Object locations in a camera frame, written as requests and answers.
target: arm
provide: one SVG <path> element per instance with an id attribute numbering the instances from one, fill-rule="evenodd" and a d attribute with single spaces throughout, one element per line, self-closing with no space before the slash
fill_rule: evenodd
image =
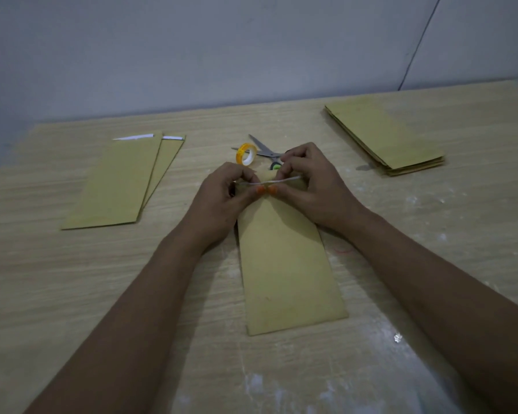
<path id="1" fill-rule="evenodd" d="M 248 189 L 249 193 L 231 197 L 231 182 L 239 178 L 259 182 L 252 170 L 229 163 L 205 179 L 183 220 L 161 241 L 27 414 L 149 409 L 196 263 L 208 246 L 227 236 L 239 213 L 264 193 L 264 188 Z"/>
<path id="2" fill-rule="evenodd" d="M 276 178 L 302 172 L 308 191 L 269 193 L 344 235 L 464 378 L 495 408 L 518 412 L 518 305 L 362 206 L 316 145 L 281 159 Z"/>

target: finger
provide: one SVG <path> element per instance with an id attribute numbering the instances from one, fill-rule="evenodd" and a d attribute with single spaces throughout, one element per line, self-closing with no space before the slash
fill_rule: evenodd
<path id="1" fill-rule="evenodd" d="M 269 195 L 281 199 L 290 204 L 294 208 L 303 212 L 304 205 L 308 200 L 310 193 L 303 190 L 294 189 L 285 183 L 271 184 L 267 189 Z"/>
<path id="2" fill-rule="evenodd" d="M 290 157 L 307 157 L 313 158 L 318 152 L 320 152 L 319 148 L 316 146 L 314 142 L 307 142 L 298 147 L 292 148 L 289 151 L 286 151 L 281 157 L 280 160 L 285 162 Z"/>
<path id="3" fill-rule="evenodd" d="M 311 160 L 301 157 L 290 157 L 276 172 L 274 180 L 283 180 L 290 177 L 294 171 L 303 173 L 307 178 L 311 178 Z"/>
<path id="4" fill-rule="evenodd" d="M 233 181 L 244 179 L 249 183 L 260 183 L 259 177 L 255 172 L 246 166 L 235 163 L 224 163 L 215 172 L 219 172 L 219 178 L 226 185 L 230 185 Z"/>
<path id="5" fill-rule="evenodd" d="M 267 190 L 265 189 L 265 187 L 263 185 L 249 186 L 247 189 L 245 189 L 239 195 L 236 195 L 235 197 L 230 199 L 231 206 L 234 207 L 236 214 L 240 215 L 240 213 L 245 208 L 247 208 L 249 205 L 251 205 L 257 199 L 259 199 L 266 192 L 267 192 Z"/>

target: gray wall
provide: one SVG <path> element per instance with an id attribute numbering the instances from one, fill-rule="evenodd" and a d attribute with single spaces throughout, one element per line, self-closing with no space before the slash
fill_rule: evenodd
<path id="1" fill-rule="evenodd" d="M 518 76 L 518 0 L 441 0 L 407 73 L 437 1 L 0 0 L 0 159 L 41 120 Z"/>

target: yellow tape roll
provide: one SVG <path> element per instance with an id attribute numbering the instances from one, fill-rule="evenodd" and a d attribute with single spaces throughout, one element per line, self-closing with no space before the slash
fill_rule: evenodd
<path id="1" fill-rule="evenodd" d="M 246 159 L 242 159 L 246 152 L 249 154 L 247 155 Z M 238 164 L 242 164 L 243 166 L 249 166 L 254 161 L 256 155 L 257 147 L 252 143 L 245 143 L 240 148 L 238 148 L 238 151 L 236 151 L 236 162 Z"/>

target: wooden tabletop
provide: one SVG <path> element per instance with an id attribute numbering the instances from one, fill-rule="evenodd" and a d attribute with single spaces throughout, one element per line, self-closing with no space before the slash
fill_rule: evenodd
<path id="1" fill-rule="evenodd" d="M 0 413 L 43 389 L 248 133 L 274 151 L 316 142 L 365 205 L 518 303 L 518 85 L 374 98 L 446 164 L 378 174 L 327 99 L 36 126 L 0 168 Z M 158 129 L 186 143 L 141 220 L 60 231 L 104 145 Z M 364 258 L 322 236 L 350 317 L 249 337 L 231 233 L 194 272 L 154 412 L 485 412 Z"/>

